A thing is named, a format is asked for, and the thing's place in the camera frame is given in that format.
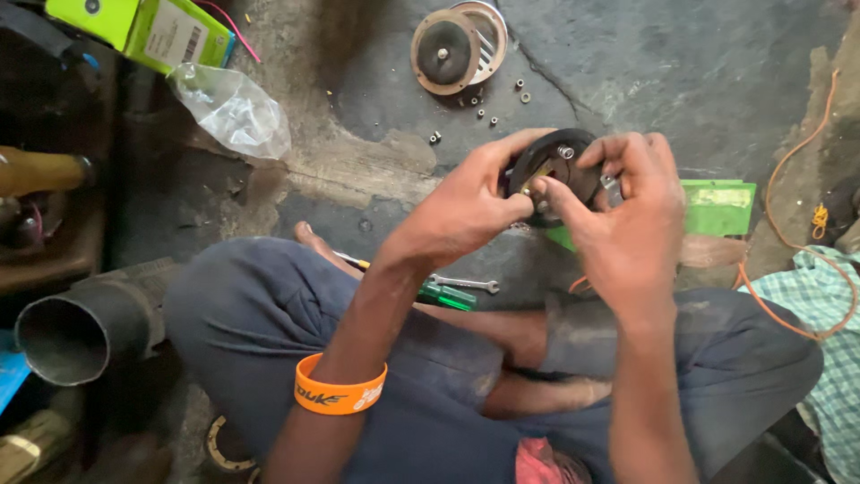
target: clear plastic bag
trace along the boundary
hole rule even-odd
[[[290,149],[284,109],[245,74],[185,63],[167,79],[197,124],[222,145],[257,158],[278,159]]]

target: rubber wristband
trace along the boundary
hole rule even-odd
[[[388,365],[383,366],[382,375],[357,385],[332,385],[308,378],[316,367],[322,353],[310,355],[296,365],[296,401],[315,413],[325,415],[348,415],[370,408],[382,393]]]

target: barcode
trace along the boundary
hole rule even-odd
[[[188,45],[185,47],[185,55],[182,57],[182,62],[191,62],[191,59],[194,57],[194,50],[197,48],[197,41],[200,40],[200,32],[202,31],[199,27],[195,27],[191,31],[191,38],[188,39]]]

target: bolt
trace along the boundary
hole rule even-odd
[[[574,151],[573,148],[571,148],[570,146],[565,146],[565,145],[559,145],[557,151],[558,151],[558,156],[560,156],[564,159],[571,159],[576,154],[576,152]]]

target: product label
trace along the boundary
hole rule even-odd
[[[170,0],[160,0],[145,52],[152,59],[170,66],[183,62],[196,63],[203,52],[207,35],[209,29],[197,19],[173,5]]]

